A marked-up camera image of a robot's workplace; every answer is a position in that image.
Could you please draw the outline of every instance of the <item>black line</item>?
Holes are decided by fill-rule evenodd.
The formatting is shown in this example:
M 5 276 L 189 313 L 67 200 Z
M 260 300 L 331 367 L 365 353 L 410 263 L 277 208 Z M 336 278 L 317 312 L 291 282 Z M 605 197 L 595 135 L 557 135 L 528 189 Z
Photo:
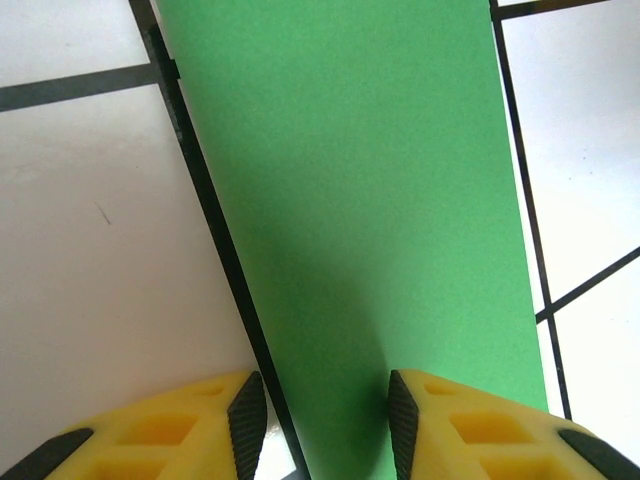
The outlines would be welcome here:
M 489 0 L 490 8 L 497 8 L 497 0 Z M 509 57 L 507 55 L 507 46 L 504 40 L 504 32 L 502 30 L 502 22 L 500 20 L 493 21 L 493 30 L 495 33 L 496 48 L 498 50 L 498 59 L 500 61 L 500 69 L 502 71 L 502 81 L 504 82 L 505 96 L 509 107 L 509 116 L 513 129 L 513 139 L 516 146 L 518 157 L 518 167 L 520 170 L 520 178 L 522 180 L 522 188 L 524 191 L 525 205 L 529 216 L 529 224 L 531 227 L 531 236 L 533 238 L 533 248 L 536 255 L 536 263 L 538 266 L 538 276 L 540 277 L 540 287 L 542 289 L 542 298 L 545 308 L 551 305 L 551 292 L 549 289 L 549 280 L 547 278 L 547 268 L 544 262 L 544 254 L 542 252 L 542 239 L 540 236 L 540 228 L 538 226 L 538 216 L 533 201 L 533 190 L 531 188 L 531 178 L 529 176 L 529 167 L 527 165 L 527 156 L 524 148 L 524 138 L 522 136 L 522 128 L 520 125 L 520 116 L 518 115 L 518 107 L 516 104 L 515 89 L 513 86 L 513 78 L 511 77 L 511 69 L 509 68 Z M 553 358 L 556 364 L 556 373 L 558 376 L 558 385 L 560 386 L 560 396 L 562 398 L 562 408 L 567 419 L 571 419 L 571 406 L 569 404 L 569 395 L 567 393 L 567 384 L 564 375 L 564 367 L 562 365 L 562 355 L 560 354 L 560 343 L 558 342 L 558 331 L 553 314 L 547 317 L 549 322 L 549 334 L 551 338 L 551 348 L 553 350 Z
M 576 298 L 578 298 L 581 295 L 584 295 L 593 287 L 598 285 L 600 282 L 606 280 L 607 278 L 609 278 L 611 275 L 613 275 L 614 273 L 616 273 L 618 270 L 625 267 L 626 265 L 629 265 L 633 260 L 635 260 L 638 257 L 640 257 L 640 247 L 627 253 L 620 260 L 613 262 L 604 270 L 596 273 L 593 277 L 591 277 L 586 282 L 574 288 L 566 295 L 563 295 L 558 300 L 553 302 L 551 305 L 542 309 L 540 312 L 536 314 L 536 322 L 540 323 L 543 320 L 545 320 L 549 316 L 549 314 L 556 313 L 561 308 L 566 307 L 569 303 L 573 302 Z
M 107 214 L 104 213 L 104 210 L 102 210 L 102 207 L 98 204 L 98 202 L 93 202 L 93 203 L 95 203 L 96 207 L 98 207 L 98 210 L 100 210 L 100 213 L 102 214 L 105 221 L 107 222 L 107 225 L 111 225 L 111 220 L 109 220 L 109 217 L 107 217 Z
M 297 478 L 309 479 L 302 448 L 296 435 L 291 413 L 284 397 L 284 392 L 267 341 L 258 319 L 251 293 L 247 285 L 242 266 L 238 258 L 231 233 L 227 227 L 224 213 L 218 201 L 215 187 L 209 175 L 202 149 L 187 110 L 178 84 L 177 70 L 173 60 L 169 58 L 160 28 L 153 16 L 149 0 L 130 0 L 131 8 L 140 29 L 147 53 L 152 64 L 160 69 L 160 90 L 174 124 L 174 129 L 191 175 L 204 216 L 209 225 L 222 267 L 231 287 L 234 299 L 244 323 L 247 336 L 256 355 L 262 377 L 271 396 L 282 431 L 289 445 L 291 456 L 296 465 Z
M 75 98 L 152 85 L 157 71 L 151 64 L 56 78 L 0 88 L 0 112 L 46 105 Z
M 538 0 L 514 5 L 491 6 L 491 18 L 494 21 L 508 20 L 510 18 L 526 17 L 538 13 L 553 12 L 566 8 L 582 7 L 594 3 L 607 2 L 609 0 Z

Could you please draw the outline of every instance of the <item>green paper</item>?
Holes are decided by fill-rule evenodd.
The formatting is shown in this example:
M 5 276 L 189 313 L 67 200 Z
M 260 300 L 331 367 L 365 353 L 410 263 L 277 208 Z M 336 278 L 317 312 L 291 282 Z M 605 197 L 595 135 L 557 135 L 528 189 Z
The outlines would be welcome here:
M 314 480 L 393 368 L 546 408 L 487 2 L 159 3 Z

